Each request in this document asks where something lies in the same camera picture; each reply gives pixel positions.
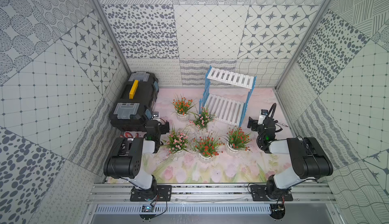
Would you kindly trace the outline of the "red flower plant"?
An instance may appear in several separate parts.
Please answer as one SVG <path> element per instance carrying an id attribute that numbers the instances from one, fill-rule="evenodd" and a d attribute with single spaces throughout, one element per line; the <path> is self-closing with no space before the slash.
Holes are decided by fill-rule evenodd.
<path id="1" fill-rule="evenodd" d="M 219 155 L 219 148 L 224 146 L 221 137 L 208 134 L 192 140 L 192 149 L 204 159 L 212 159 Z"/>
<path id="2" fill-rule="evenodd" d="M 233 152 L 251 151 L 250 142 L 250 133 L 244 132 L 241 127 L 236 126 L 227 132 L 227 147 Z"/>

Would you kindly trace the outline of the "orange flower potted plant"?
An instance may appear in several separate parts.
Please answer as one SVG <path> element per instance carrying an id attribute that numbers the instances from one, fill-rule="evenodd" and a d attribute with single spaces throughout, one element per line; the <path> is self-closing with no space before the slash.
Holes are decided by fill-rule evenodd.
<path id="1" fill-rule="evenodd" d="M 192 99 L 187 99 L 186 97 L 178 95 L 173 99 L 172 105 L 179 116 L 188 115 L 190 110 L 195 106 Z"/>

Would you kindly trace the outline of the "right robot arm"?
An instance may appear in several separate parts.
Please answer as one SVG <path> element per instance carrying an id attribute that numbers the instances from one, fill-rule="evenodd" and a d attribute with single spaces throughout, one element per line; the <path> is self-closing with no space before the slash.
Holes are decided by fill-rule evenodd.
<path id="1" fill-rule="evenodd" d="M 266 154 L 286 154 L 291 166 L 281 173 L 271 175 L 265 188 L 270 200 L 279 200 L 293 186 L 307 180 L 318 180 L 333 174 L 333 165 L 316 138 L 286 138 L 277 140 L 276 123 L 273 118 L 248 120 L 248 128 L 258 133 L 257 146 Z"/>

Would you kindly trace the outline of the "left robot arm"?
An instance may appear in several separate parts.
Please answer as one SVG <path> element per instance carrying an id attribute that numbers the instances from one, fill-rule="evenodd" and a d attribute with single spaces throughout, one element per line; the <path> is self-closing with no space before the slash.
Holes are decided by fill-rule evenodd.
<path id="1" fill-rule="evenodd" d="M 103 165 L 107 177 L 124 179 L 133 185 L 134 194 L 145 200 L 157 197 L 156 178 L 141 167 L 143 154 L 156 154 L 162 145 L 161 135 L 170 131 L 168 121 L 149 120 L 145 135 L 136 138 L 116 138 Z"/>

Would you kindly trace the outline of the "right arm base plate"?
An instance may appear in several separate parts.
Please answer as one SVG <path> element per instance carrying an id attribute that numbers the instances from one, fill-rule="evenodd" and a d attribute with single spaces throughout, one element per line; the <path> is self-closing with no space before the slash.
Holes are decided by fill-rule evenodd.
<path id="1" fill-rule="evenodd" d="M 254 183 L 249 183 L 247 188 L 253 201 L 293 201 L 290 189 L 280 190 Z"/>

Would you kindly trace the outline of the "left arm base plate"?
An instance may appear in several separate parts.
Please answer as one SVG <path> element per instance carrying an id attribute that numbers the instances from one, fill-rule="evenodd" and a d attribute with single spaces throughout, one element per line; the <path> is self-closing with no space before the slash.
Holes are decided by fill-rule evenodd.
<path id="1" fill-rule="evenodd" d="M 130 201 L 131 202 L 143 202 L 143 201 L 167 201 L 171 200 L 172 186 L 171 185 L 156 185 L 150 189 L 141 190 L 133 187 L 131 190 Z"/>

